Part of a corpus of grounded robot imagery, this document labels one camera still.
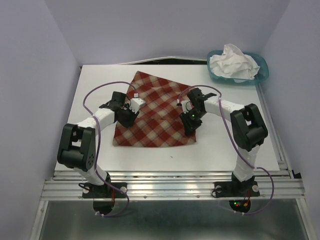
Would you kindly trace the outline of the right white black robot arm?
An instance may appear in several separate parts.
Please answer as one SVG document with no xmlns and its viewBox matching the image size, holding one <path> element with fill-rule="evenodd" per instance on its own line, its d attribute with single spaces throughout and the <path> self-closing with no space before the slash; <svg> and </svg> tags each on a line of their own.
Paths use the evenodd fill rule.
<svg viewBox="0 0 320 240">
<path fill-rule="evenodd" d="M 237 154 L 231 180 L 214 182 L 213 197 L 259 196 L 255 162 L 260 146 L 269 134 L 259 108 L 253 103 L 243 105 L 224 100 L 219 90 L 203 94 L 200 88 L 200 85 L 191 86 L 184 90 L 187 100 L 182 100 L 181 94 L 176 100 L 177 106 L 182 108 L 179 117 L 185 135 L 190 136 L 202 125 L 205 114 L 219 116 Z"/>
</svg>

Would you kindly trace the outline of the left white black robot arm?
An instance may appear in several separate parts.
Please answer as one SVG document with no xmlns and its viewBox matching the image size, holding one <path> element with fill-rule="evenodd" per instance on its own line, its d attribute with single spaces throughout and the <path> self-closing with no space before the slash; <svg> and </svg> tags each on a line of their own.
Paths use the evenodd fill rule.
<svg viewBox="0 0 320 240">
<path fill-rule="evenodd" d="M 102 104 L 90 117 L 76 124 L 67 123 L 62 128 L 57 152 L 57 162 L 80 173 L 100 197 L 111 193 L 110 175 L 98 166 L 98 148 L 101 131 L 119 123 L 130 128 L 146 102 L 134 94 L 126 103 L 127 95 L 113 92 L 111 100 Z"/>
</svg>

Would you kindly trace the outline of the red checked skirt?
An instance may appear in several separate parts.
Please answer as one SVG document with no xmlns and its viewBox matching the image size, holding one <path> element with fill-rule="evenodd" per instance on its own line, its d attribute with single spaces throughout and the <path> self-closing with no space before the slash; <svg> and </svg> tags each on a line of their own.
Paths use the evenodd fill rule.
<svg viewBox="0 0 320 240">
<path fill-rule="evenodd" d="M 145 106 L 132 127 L 116 124 L 112 144 L 115 147 L 167 148 L 192 145 L 197 142 L 196 134 L 185 135 L 177 99 L 189 86 L 172 80 L 137 71 L 127 95 L 134 93 L 145 101 Z"/>
</svg>

